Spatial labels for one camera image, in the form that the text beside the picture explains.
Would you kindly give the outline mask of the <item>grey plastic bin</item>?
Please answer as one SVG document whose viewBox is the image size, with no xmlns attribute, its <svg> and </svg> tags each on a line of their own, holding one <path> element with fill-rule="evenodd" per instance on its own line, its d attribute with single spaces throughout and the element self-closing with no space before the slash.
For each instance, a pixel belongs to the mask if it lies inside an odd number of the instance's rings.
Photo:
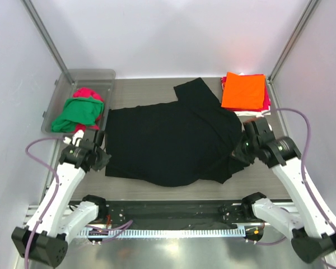
<svg viewBox="0 0 336 269">
<path fill-rule="evenodd" d="M 70 84 L 62 74 L 48 109 L 44 112 L 41 131 L 63 135 L 86 129 L 104 129 L 116 73 L 112 69 L 70 69 Z"/>
</svg>

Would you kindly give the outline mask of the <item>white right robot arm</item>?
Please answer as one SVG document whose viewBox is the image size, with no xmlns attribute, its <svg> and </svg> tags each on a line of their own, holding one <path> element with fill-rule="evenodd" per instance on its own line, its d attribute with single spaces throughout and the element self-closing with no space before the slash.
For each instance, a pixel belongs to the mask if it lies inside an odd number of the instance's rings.
<svg viewBox="0 0 336 269">
<path fill-rule="evenodd" d="M 285 187 L 298 215 L 291 215 L 256 192 L 241 200 L 242 217 L 250 222 L 268 222 L 291 242 L 305 263 L 336 251 L 336 216 L 313 184 L 294 141 L 287 136 L 276 138 L 264 117 L 244 122 L 243 128 L 234 157 L 250 163 L 259 159 L 265 164 Z"/>
</svg>

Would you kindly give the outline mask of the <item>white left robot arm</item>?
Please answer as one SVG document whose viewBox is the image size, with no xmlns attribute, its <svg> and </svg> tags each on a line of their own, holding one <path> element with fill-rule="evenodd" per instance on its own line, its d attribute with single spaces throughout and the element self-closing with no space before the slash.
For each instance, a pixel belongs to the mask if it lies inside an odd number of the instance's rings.
<svg viewBox="0 0 336 269">
<path fill-rule="evenodd" d="M 56 168 L 47 168 L 54 176 L 41 204 L 27 224 L 14 228 L 11 239 L 24 259 L 24 268 L 31 261 L 56 268 L 68 250 L 70 242 L 90 222 L 103 223 L 108 216 L 104 198 L 88 195 L 69 215 L 64 216 L 72 195 L 85 175 L 107 166 L 110 155 L 102 149 L 104 131 L 79 130 L 62 141 Z"/>
</svg>

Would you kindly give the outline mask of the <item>black t shirt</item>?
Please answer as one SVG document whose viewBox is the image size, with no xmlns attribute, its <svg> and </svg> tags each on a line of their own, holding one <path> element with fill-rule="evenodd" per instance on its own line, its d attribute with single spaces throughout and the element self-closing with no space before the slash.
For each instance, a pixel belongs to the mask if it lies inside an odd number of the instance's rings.
<svg viewBox="0 0 336 269">
<path fill-rule="evenodd" d="M 237 115 L 201 78 L 174 91 L 170 103 L 109 112 L 106 176 L 180 187 L 200 179 L 222 184 L 246 168 L 232 155 L 242 137 Z"/>
</svg>

